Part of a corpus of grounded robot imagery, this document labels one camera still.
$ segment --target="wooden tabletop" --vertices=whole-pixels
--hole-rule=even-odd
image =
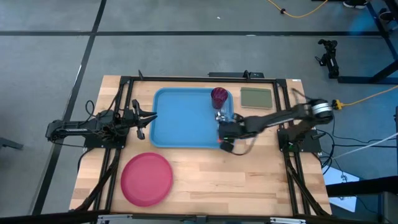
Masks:
[[[106,110],[118,91],[120,76],[104,76],[96,103],[95,113]],[[233,95],[234,112],[242,116],[264,116],[271,110],[242,108],[241,87],[268,88],[266,83],[200,83],[200,82],[134,82],[131,99],[137,99],[144,111],[152,111],[155,92],[163,87],[222,86]],[[291,104],[295,104],[291,88],[303,92],[300,80],[287,80]],[[279,90],[282,109],[284,99]],[[121,151],[112,212],[158,213],[158,214],[209,214],[209,215],[292,215],[287,185],[286,169],[279,151],[276,130],[268,128],[261,133],[252,151],[244,156],[235,156],[222,150],[157,148],[149,141],[150,127],[144,129],[147,136],[139,140],[133,128],[127,137],[126,147]],[[250,139],[240,141],[235,152],[243,150]],[[134,156],[143,152],[156,152],[171,164],[174,184],[167,198],[152,207],[137,207],[129,203],[121,191],[120,177],[124,166]],[[305,183],[322,208],[331,213],[322,170],[317,158],[311,153],[301,153]],[[70,208],[76,208],[88,196],[98,182],[104,149],[94,149],[81,161]],[[300,191],[296,188],[298,209],[303,213]],[[104,208],[108,185],[104,187],[100,208]]]

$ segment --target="red frisbee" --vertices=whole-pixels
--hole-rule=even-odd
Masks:
[[[124,167],[121,188],[133,205],[146,207],[161,202],[173,184],[173,171],[165,158],[145,152],[132,158]]]

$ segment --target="purple cup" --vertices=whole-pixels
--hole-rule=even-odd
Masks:
[[[228,92],[222,87],[214,88],[211,91],[211,105],[214,109],[221,109],[228,99]]]

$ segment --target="white cable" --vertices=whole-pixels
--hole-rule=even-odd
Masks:
[[[393,134],[392,136],[387,137],[387,138],[385,138],[385,139],[383,139],[383,140],[381,140],[381,141],[378,141],[378,142],[375,142],[375,143],[373,143],[373,144],[370,144],[370,145],[361,147],[361,148],[359,148],[359,149],[354,149],[354,150],[352,150],[352,151],[350,151],[350,152],[343,153],[343,154],[341,154],[341,155],[339,155],[339,156],[333,157],[332,159],[337,159],[337,158],[339,158],[339,157],[348,155],[348,154],[350,154],[350,153],[353,153],[353,152],[356,152],[356,151],[359,151],[359,150],[362,150],[362,149],[366,149],[366,148],[375,146],[375,145],[380,144],[380,143],[382,143],[382,142],[385,142],[385,141],[387,141],[388,139],[393,138],[393,137],[395,137],[395,136],[397,136],[397,135],[398,135],[398,133],[395,133],[395,134]]]

